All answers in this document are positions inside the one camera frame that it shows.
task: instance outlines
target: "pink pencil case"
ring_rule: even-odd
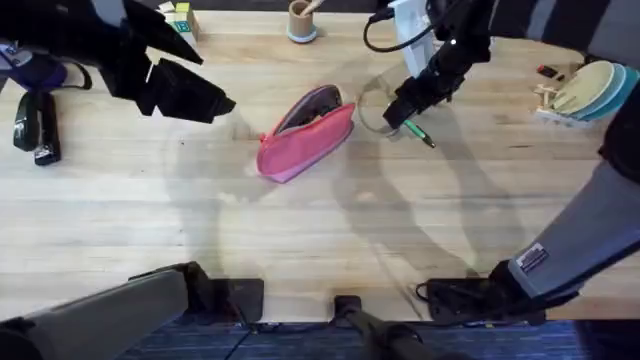
[[[278,183],[296,177],[349,137],[354,110],[354,104],[342,105],[334,85],[310,91],[260,138],[258,171]]]

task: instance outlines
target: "wooden tabletop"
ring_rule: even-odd
[[[260,277],[264,320],[320,321],[336,294],[383,319],[427,319],[413,286],[486,276],[528,244],[586,182],[603,127],[545,125],[531,111],[541,64],[572,52],[499,40],[451,104],[415,120],[438,147],[369,128],[407,77],[401,54],[362,44],[366,15],[317,14],[296,45],[284,13],[200,12],[205,65],[238,102],[214,124],[141,116],[108,95],[57,92],[63,161],[34,166],[10,141],[22,90],[0,96],[0,318],[187,260],[211,277]],[[372,41],[391,44],[390,24]],[[358,100],[347,143],[286,185],[256,175],[260,133],[314,86]],[[640,316],[640,257],[592,280],[555,318]]]

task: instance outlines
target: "green pen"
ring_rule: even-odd
[[[431,147],[432,149],[436,147],[436,143],[433,142],[433,139],[431,139],[431,137],[426,132],[424,132],[424,130],[422,130],[420,126],[416,125],[413,121],[405,120],[404,125],[406,125],[415,136],[422,139],[423,143],[429,145],[429,147]]]

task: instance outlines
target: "plate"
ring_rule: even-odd
[[[607,105],[611,100],[613,100],[616,94],[620,92],[620,89],[622,89],[622,85],[624,85],[624,81],[627,78],[627,71],[625,70],[624,66],[620,64],[613,64],[613,67],[613,79],[611,80],[611,83],[609,83],[609,86],[607,86],[607,89],[602,93],[602,95],[598,96],[598,98],[594,102],[589,104],[584,109],[571,114],[571,117],[582,119],[583,117],[600,110],[600,108]]]
[[[625,101],[627,101],[629,95],[631,95],[631,92],[638,83],[638,80],[640,79],[640,73],[636,70],[625,67],[625,71],[627,72],[627,77],[624,81],[624,84],[622,84],[622,89],[620,89],[618,94],[616,94],[616,96],[614,96],[614,98],[609,101],[608,104],[601,107],[599,110],[580,119],[581,121],[598,120],[620,110]]]
[[[614,66],[608,61],[596,61],[578,70],[559,91],[551,109],[569,115],[594,102],[613,80]]]

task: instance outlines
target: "black stapler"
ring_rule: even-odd
[[[36,91],[22,96],[13,127],[13,145],[23,151],[33,151],[38,166],[62,159],[56,107],[50,93]]]

